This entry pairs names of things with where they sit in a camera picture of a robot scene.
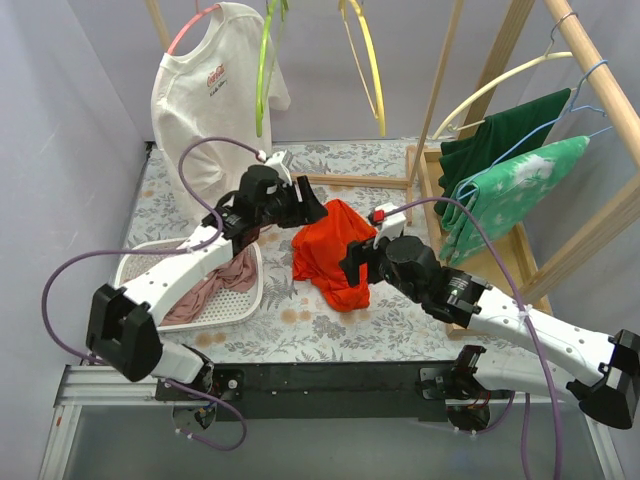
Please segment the orange t shirt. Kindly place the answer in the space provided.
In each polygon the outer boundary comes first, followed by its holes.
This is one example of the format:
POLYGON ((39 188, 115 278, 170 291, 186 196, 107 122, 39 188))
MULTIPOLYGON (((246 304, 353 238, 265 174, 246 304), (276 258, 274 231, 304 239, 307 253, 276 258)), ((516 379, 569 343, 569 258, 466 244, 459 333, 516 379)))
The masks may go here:
POLYGON ((335 311, 346 313, 368 308, 366 266, 360 267, 361 282, 351 287, 339 262, 345 258, 351 242, 368 240, 376 230, 339 199, 327 202, 325 207, 327 217, 302 228, 292 239, 293 279, 309 280, 335 311))

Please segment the green hanger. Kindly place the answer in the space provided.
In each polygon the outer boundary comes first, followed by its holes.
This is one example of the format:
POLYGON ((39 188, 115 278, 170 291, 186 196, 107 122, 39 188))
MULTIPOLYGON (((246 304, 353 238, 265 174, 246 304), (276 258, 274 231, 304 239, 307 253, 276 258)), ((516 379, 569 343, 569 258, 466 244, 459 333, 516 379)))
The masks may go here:
POLYGON ((266 2, 266 16, 264 18, 261 34, 258 70, 256 76, 255 129, 258 137, 263 135, 263 121, 266 108, 268 106, 271 79, 275 69, 277 54, 288 12, 289 3, 287 0, 266 2), (276 36, 276 43, 272 47, 269 47, 271 27, 276 15, 279 15, 280 18, 279 31, 276 36))

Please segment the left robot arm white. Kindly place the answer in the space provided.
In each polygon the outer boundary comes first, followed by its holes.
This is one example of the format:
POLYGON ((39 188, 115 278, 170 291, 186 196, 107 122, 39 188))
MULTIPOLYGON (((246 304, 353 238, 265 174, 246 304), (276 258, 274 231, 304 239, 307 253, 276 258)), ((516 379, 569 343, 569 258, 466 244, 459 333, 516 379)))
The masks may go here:
POLYGON ((310 225, 327 214, 307 177, 288 180, 271 166, 251 166, 238 190, 226 194, 183 243, 183 253, 119 288, 105 284, 94 293, 87 348, 131 382, 173 380, 188 398, 205 398, 213 389, 213 362, 160 338, 166 314, 206 274, 255 242, 262 228, 310 225))

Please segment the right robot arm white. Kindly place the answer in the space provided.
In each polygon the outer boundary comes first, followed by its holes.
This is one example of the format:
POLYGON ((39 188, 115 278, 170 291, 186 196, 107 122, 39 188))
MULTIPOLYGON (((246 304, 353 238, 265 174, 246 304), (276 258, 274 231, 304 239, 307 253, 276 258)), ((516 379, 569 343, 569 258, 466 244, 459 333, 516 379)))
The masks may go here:
POLYGON ((415 236, 352 242, 339 266, 352 287, 385 281, 437 320, 529 352, 543 349, 549 377, 538 359, 515 360, 466 345, 445 375, 447 396, 471 398, 498 390, 554 393, 608 427, 632 427, 639 403, 637 334, 625 329, 615 335, 594 332, 536 309, 524 318, 506 293, 480 277, 441 265, 415 236))

